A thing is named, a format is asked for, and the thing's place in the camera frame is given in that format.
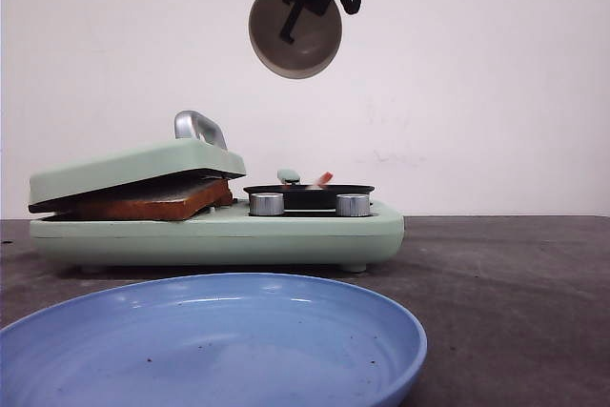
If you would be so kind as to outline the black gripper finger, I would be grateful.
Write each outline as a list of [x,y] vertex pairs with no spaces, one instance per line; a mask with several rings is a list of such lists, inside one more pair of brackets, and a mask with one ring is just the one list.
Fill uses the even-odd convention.
[[292,31],[298,21],[300,13],[304,8],[304,2],[302,0],[295,0],[294,2],[283,0],[283,3],[290,8],[290,11],[280,30],[279,36],[285,43],[293,44],[295,40],[292,37]]

